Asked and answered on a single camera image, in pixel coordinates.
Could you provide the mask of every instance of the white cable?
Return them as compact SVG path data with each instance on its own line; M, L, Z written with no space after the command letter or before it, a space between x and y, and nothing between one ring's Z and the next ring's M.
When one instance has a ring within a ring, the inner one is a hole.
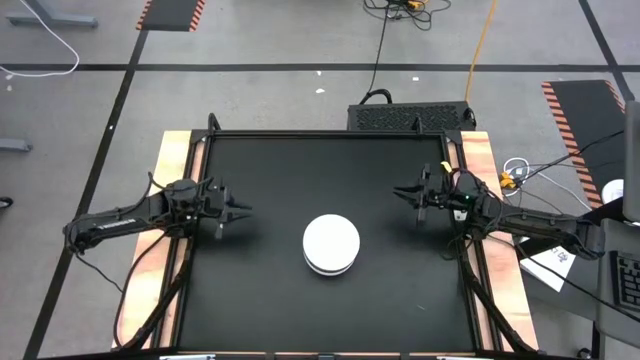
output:
M0 70L6 72L7 74L13 75L13 76L19 76L19 77L30 77L30 78L41 78L41 77L48 77L48 76L63 76L63 75L69 75L72 72L75 71L75 69L78 67L78 64L80 64L80 56L78 55L78 53L73 50L73 48L67 44L64 40L62 40L60 38L60 36L58 36L56 33L54 33L51 29L49 29L49 27L47 26L47 24L44 23L44 21L42 21L42 19L40 18L40 16L38 16L38 14L31 8L31 6L29 6L26 2L24 2L24 0L20 0L20 2L22 3L22 5L24 5L32 14L33 16L36 17L36 19L38 19L38 21L40 21L40 24L42 24L42 26L44 26L45 29L47 29L47 31L53 35L56 39L58 39L64 46L67 47L67 49L71 50L71 52L73 53L73 55L76 57L76 63L73 65L73 67L67 71L64 72L59 72L59 73L46 73L46 74L24 74L24 73L17 73L17 72L13 72L11 70L5 69L4 67L0 66Z
M512 161L520 161L522 163L524 163L524 166L516 166L510 169L507 169L509 163L511 163ZM515 169L521 169L521 168L525 168L526 169L526 174L524 176L525 179L527 179L529 177L529 173L531 173L531 166L529 166L529 162L527 161L527 159L525 158L521 158L521 157L513 157L509 160L507 160L504 165L502 166L502 170L504 172L506 172L507 174L509 174L511 176L511 172ZM555 180L553 180L552 178L548 177L547 175L543 174L542 172L537 173L536 175L540 175L542 176L544 179L547 179L547 181L551 182L552 184L556 185L557 187L561 188L562 190L568 192L569 194L571 194L571 196L573 196L576 200L578 200L580 202L580 204L582 204L582 206L584 206L587 210L591 211L591 206L587 205L584 201L582 201L582 199L580 199L580 197L578 195L576 195L573 191L569 190L567 187L559 184L558 182L556 182ZM526 183L527 181L524 180L521 184L520 184L520 188L524 185L524 183ZM514 192L505 194L506 197L510 197L513 196L515 194L517 194L520 191L520 189L517 189Z

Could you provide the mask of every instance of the keyboard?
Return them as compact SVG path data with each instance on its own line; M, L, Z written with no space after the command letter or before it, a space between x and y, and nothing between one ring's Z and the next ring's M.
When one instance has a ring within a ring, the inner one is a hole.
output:
M640 311L640 255L611 251L610 256L615 304Z

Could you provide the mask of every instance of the desk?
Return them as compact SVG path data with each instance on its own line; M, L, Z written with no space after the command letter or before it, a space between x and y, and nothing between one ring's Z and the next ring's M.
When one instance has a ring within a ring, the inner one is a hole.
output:
M204 143L199 142L195 146L192 159L187 159L191 136L191 131L165 132L154 172L156 180L161 185L170 183L185 175L196 181L199 179L205 152ZM468 169L483 179L492 191L499 192L500 188L488 134L484 132L463 132L462 148ZM456 147L450 143L448 150L450 157L456 159ZM457 166L456 161L452 162L452 165ZM191 169L190 173L186 174L185 169ZM157 188L153 188L151 193L157 191ZM159 231L140 234L134 260L160 234ZM511 241L510 236L503 233L495 233L493 236ZM182 261L185 247L186 239L181 239L175 252L177 265L174 269L176 271ZM530 346L537 348L535 331L514 250L504 244L493 241L484 242L483 248L488 277L496 305L523 340ZM475 259L476 255L473 247L469 251L471 252L470 258L472 260ZM129 290L125 294L124 306L118 319L121 341L127 341L133 336L157 303L162 288L165 267L168 264L169 253L170 239L164 239L140 262L131 277ZM472 265L474 270L478 271L477 264L472 261ZM160 346L169 346L171 344L173 325L176 320L175 302L174 300L174 303L167 311L162 328L159 331L158 344ZM476 307L482 346L485 349L493 349L487 314L477 299ZM505 348L508 348L506 342L503 341L503 344Z

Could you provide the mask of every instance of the white paper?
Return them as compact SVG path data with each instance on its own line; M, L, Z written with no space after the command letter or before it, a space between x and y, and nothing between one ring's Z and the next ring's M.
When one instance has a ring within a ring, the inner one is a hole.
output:
M570 254L563 247L558 246L538 255L534 255L531 258L566 278L576 256ZM562 285L564 285L564 280L541 266L538 266L530 259L521 260L520 267L557 292L560 292Z

